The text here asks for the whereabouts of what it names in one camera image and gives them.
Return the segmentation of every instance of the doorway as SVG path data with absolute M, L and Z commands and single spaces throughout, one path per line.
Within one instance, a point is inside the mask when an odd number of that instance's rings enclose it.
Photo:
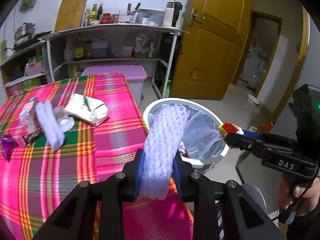
M 282 19 L 252 12 L 250 30 L 233 84 L 257 96 L 268 75 L 278 45 Z

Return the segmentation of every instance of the metal bolt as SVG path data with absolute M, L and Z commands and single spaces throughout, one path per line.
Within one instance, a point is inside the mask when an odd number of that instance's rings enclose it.
M 227 185 L 229 187 L 236 187 L 238 185 L 238 183 L 236 181 L 234 181 L 234 180 L 228 180 L 227 181 Z
M 201 174 L 199 172 L 193 172 L 191 173 L 191 177 L 193 177 L 194 179 L 199 179 L 201 176 Z
M 88 186 L 89 185 L 89 182 L 87 181 L 87 180 L 83 180 L 83 181 L 81 181 L 80 183 L 79 183 L 79 186 L 80 187 L 86 187 L 86 186 Z
M 125 177 L 125 174 L 123 173 L 123 172 L 118 172 L 117 174 L 116 174 L 116 178 L 117 179 L 123 179 Z

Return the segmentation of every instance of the purple lid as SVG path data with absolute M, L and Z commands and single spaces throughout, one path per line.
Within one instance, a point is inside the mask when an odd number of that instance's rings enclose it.
M 147 73 L 141 65 L 98 65 L 87 67 L 81 76 L 120 72 L 127 80 L 145 80 Z

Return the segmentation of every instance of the purple wrapper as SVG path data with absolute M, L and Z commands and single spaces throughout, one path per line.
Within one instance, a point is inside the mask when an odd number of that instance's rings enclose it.
M 10 136 L 10 134 L 2 135 L 0 145 L 1 154 L 6 159 L 11 156 L 14 148 L 18 146 L 17 142 Z

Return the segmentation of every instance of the cutting board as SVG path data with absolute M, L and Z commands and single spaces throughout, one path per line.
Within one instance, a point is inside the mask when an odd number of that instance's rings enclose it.
M 87 0 L 62 0 L 54 31 L 58 32 L 82 26 L 86 3 Z

